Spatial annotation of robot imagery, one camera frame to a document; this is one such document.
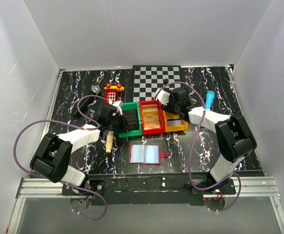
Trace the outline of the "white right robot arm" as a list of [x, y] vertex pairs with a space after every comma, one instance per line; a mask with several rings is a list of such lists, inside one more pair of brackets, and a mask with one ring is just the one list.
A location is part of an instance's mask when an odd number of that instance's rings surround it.
[[200, 185], [192, 184], [198, 191], [208, 191], [222, 184], [233, 174], [236, 166], [257, 147], [257, 142], [242, 115], [223, 115], [211, 111], [215, 93], [209, 91], [204, 105], [195, 107], [191, 104], [189, 93], [179, 87], [171, 91], [159, 89], [155, 99], [161, 104], [161, 109], [187, 123], [204, 127], [216, 134], [220, 156], [216, 164], [208, 172], [206, 182]]

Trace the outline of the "red leather card holder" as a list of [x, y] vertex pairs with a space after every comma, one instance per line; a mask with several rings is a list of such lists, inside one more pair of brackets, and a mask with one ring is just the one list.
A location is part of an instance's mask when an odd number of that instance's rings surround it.
[[130, 146], [129, 163], [142, 165], [160, 165], [168, 152], [162, 152], [160, 145], [133, 144]]

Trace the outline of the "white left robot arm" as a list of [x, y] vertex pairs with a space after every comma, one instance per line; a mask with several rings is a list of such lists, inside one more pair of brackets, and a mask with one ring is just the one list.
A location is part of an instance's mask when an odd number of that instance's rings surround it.
[[30, 168], [51, 182], [80, 186], [85, 174], [69, 165], [71, 154], [90, 143], [97, 142], [110, 131], [122, 134], [130, 129], [123, 111], [110, 104], [103, 107], [96, 123], [99, 125], [77, 126], [75, 130], [65, 134], [47, 133], [30, 162]]

